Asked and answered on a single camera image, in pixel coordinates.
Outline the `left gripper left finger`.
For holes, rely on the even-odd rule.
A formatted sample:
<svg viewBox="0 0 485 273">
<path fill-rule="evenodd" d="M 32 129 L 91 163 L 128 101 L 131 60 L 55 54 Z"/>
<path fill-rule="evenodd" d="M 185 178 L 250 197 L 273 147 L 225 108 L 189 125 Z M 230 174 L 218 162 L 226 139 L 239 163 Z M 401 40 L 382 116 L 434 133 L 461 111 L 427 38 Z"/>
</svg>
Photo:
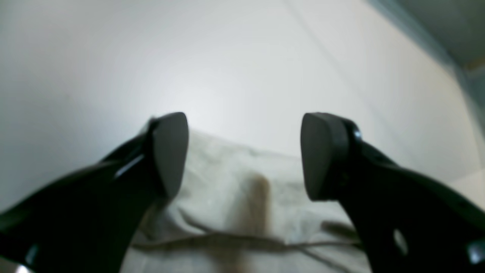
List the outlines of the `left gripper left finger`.
<svg viewBox="0 0 485 273">
<path fill-rule="evenodd" d="M 189 144 L 182 112 L 151 119 L 104 159 L 1 213 L 1 272 L 118 273 L 147 209 L 180 190 Z"/>
</svg>

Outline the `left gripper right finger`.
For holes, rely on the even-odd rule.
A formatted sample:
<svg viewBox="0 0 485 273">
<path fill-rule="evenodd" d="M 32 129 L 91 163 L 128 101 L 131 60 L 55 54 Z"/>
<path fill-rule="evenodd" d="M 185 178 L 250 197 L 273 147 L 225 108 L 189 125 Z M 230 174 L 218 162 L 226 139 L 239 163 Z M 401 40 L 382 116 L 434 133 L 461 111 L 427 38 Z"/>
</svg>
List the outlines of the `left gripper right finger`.
<svg viewBox="0 0 485 273">
<path fill-rule="evenodd" d="M 301 125 L 305 190 L 337 201 L 374 273 L 483 273 L 484 211 L 459 192 L 405 169 L 329 113 Z"/>
</svg>

